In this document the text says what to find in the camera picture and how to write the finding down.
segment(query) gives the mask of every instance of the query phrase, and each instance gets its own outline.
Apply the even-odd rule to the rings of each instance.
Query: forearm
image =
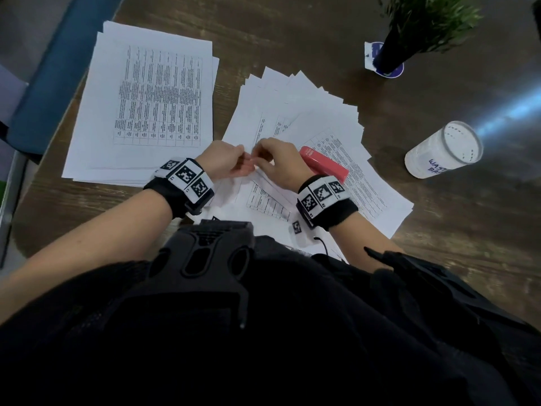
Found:
[[[143,259],[171,220],[166,200],[147,189],[65,234],[0,284],[0,323],[65,280],[100,266]]]
[[[354,213],[341,224],[331,227],[329,232],[348,262],[367,272],[386,266],[370,258],[364,250],[365,246],[377,252],[403,252],[359,213]]]

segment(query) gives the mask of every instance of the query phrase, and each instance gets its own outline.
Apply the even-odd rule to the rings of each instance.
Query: white cup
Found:
[[[411,149],[404,158],[410,174],[428,178],[450,169],[476,163],[483,156],[483,144],[466,123],[451,121]]]

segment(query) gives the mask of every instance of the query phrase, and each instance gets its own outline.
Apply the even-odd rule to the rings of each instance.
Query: container lid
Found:
[[[449,153],[463,164],[473,164],[483,156],[483,143],[462,121],[451,121],[444,127],[443,142]]]

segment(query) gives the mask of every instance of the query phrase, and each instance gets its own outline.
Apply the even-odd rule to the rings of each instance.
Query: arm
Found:
[[[196,160],[213,181],[246,176],[254,170],[242,146],[222,141],[214,141]],[[81,273],[143,259],[171,219],[165,198],[146,189],[60,237],[0,284],[0,324],[31,300]]]
[[[266,138],[254,147],[252,156],[254,163],[269,179],[281,188],[295,193],[299,192],[302,184],[314,176],[291,143]],[[374,272],[384,266],[370,258],[364,251],[364,246],[378,252],[403,252],[359,213],[354,213],[342,223],[331,227],[329,232],[349,263],[364,271]]]

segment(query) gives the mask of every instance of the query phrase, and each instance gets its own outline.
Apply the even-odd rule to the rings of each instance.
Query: person's left hand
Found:
[[[195,160],[212,181],[247,176],[255,171],[252,156],[244,151],[244,145],[234,147],[223,141],[213,141]]]

